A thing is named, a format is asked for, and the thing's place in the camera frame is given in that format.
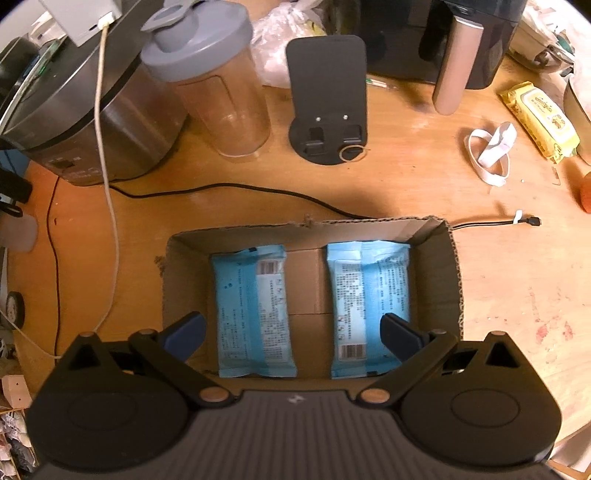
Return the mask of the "black phone stand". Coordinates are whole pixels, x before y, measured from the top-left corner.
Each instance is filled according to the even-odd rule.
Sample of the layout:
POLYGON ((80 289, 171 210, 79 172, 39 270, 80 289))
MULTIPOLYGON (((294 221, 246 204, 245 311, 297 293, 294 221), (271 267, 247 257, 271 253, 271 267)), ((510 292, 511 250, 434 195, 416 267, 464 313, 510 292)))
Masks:
POLYGON ((290 146, 318 165, 368 154, 366 45, 355 35, 297 38, 287 44, 294 104, 290 146))

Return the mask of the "blue wipes packet with barcode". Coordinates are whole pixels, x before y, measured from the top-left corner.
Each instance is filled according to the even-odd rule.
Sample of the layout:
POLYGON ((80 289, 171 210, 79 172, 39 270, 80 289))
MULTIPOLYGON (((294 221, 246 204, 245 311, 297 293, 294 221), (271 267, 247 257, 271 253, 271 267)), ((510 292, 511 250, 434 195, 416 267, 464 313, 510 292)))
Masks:
POLYGON ((221 378, 297 376, 287 312, 286 260, 281 245, 211 257, 221 378))

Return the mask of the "red apple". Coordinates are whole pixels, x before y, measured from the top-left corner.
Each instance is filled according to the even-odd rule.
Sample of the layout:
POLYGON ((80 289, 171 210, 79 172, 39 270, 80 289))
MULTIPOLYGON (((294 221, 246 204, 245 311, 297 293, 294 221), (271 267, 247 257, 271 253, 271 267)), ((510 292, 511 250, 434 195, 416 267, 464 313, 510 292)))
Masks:
POLYGON ((591 172, 585 175, 580 185, 580 203, 583 210, 591 213, 591 172))

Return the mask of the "yellow wet wipes pack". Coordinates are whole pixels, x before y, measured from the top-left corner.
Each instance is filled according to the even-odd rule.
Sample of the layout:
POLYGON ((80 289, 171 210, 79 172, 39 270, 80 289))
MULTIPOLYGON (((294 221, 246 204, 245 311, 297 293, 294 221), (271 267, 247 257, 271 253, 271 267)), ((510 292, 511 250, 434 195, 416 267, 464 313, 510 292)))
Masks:
POLYGON ((577 153, 580 138, 575 127, 543 90, 527 81, 499 96, 546 160, 559 164, 577 153))

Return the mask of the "white plastic bag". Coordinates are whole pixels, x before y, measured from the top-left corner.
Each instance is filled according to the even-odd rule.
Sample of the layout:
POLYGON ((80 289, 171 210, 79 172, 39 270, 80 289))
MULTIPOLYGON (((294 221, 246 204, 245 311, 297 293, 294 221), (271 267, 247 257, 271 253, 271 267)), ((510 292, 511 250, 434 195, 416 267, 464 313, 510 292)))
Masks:
POLYGON ((281 2, 253 24, 250 51, 263 86, 290 89, 287 44, 325 35, 321 5, 322 1, 281 2))

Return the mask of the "black air fryer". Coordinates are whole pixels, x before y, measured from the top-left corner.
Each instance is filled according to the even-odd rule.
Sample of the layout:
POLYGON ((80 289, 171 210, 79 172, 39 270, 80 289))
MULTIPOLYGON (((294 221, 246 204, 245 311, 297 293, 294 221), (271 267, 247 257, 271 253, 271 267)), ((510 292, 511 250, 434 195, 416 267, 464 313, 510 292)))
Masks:
POLYGON ((356 35, 372 75, 433 84, 441 115, 491 85, 527 3, 520 0, 325 1, 327 32, 356 35))

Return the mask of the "black tape roll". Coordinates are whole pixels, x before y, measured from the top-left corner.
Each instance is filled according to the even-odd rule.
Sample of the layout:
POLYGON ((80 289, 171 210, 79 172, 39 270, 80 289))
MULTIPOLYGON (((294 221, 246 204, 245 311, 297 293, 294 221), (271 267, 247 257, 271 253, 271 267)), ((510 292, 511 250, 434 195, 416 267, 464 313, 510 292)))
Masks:
POLYGON ((13 329, 22 328, 25 322, 25 303, 22 294, 16 291, 9 292, 5 308, 9 325, 13 329))

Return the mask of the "silver rice cooker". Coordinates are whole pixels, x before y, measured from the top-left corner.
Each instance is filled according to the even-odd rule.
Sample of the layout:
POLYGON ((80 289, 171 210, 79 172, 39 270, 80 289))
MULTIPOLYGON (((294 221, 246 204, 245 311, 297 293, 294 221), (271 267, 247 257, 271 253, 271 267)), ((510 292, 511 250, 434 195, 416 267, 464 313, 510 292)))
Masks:
POLYGON ((108 29, 66 40, 27 89, 1 138, 30 160, 76 186, 140 177, 172 148, 186 111, 171 88, 140 60, 140 28, 162 6, 125 1, 108 29))

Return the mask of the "white bowl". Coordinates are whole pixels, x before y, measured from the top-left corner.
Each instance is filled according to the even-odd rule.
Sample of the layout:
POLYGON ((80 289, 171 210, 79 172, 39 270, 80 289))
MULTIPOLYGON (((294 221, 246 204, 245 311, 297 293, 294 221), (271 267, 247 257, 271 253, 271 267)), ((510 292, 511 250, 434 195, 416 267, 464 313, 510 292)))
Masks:
POLYGON ((577 147, 577 154, 586 164, 590 164, 590 118, 585 112, 583 106, 575 94, 574 75, 568 77, 566 88, 563 95, 564 111, 580 139, 577 147))

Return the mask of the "shaker bottle grey lid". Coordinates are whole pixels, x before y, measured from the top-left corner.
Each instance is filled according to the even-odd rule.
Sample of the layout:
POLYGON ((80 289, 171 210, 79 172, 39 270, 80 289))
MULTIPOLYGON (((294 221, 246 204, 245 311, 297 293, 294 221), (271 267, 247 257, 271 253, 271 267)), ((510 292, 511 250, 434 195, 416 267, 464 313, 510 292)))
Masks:
POLYGON ((231 1, 166 1, 141 27, 140 58, 169 83, 222 156, 252 155, 270 137, 249 12, 231 1))

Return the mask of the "brown cardboard box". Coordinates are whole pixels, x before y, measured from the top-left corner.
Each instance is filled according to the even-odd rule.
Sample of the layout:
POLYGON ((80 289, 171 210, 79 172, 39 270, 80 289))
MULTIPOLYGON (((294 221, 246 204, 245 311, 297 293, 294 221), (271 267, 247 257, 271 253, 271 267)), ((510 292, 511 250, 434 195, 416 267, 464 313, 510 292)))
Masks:
POLYGON ((181 232, 169 238, 163 271, 163 324, 197 311, 207 320, 204 346, 191 368, 232 393, 245 390, 346 390, 356 395, 368 378, 335 380, 334 323, 325 247, 346 241, 387 240, 410 249, 410 321, 420 331, 443 329, 464 335, 464 298, 456 244, 438 217, 334 220, 304 224, 250 225, 181 232), (278 244, 287 250, 287 311, 297 377, 218 376, 216 302, 211 255, 278 244))

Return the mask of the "white elastic band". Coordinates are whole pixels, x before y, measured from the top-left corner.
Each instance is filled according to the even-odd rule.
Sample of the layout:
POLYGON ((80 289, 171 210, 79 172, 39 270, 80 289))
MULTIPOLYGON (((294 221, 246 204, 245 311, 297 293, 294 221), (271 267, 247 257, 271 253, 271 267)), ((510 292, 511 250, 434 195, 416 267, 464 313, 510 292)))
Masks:
POLYGON ((510 175, 509 153, 517 140, 513 123, 504 122, 490 133, 475 129, 464 139, 470 163, 477 176, 491 187, 503 187, 510 175))

